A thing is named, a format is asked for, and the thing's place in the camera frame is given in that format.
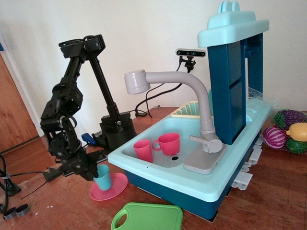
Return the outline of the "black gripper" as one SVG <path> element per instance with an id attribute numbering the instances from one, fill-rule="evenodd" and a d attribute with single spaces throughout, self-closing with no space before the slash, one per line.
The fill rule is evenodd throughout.
<path id="1" fill-rule="evenodd" d="M 105 160 L 107 160 L 107 155 L 103 150 L 81 153 L 72 159 L 62 162 L 58 169 L 63 172 L 64 176 L 76 174 L 87 181 L 93 181 L 94 177 L 98 177 L 97 164 Z"/>

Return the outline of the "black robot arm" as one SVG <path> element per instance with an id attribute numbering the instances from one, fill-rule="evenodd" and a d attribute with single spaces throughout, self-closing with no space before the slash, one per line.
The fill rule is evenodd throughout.
<path id="1" fill-rule="evenodd" d="M 58 169 L 44 172 L 49 182 L 60 175 L 80 175 L 87 181 L 98 176 L 97 164 L 106 153 L 102 150 L 87 153 L 78 139 L 73 115 L 83 102 L 83 94 L 77 87 L 77 78 L 84 62 L 89 61 L 106 102 L 108 115 L 101 119 L 101 134 L 98 141 L 103 148 L 113 151 L 136 136 L 130 112 L 119 112 L 99 64 L 98 55 L 105 49 L 102 35 L 89 35 L 59 43 L 69 64 L 60 82 L 52 89 L 52 97 L 41 115 L 40 126 L 48 143 L 48 152 L 56 158 Z"/>

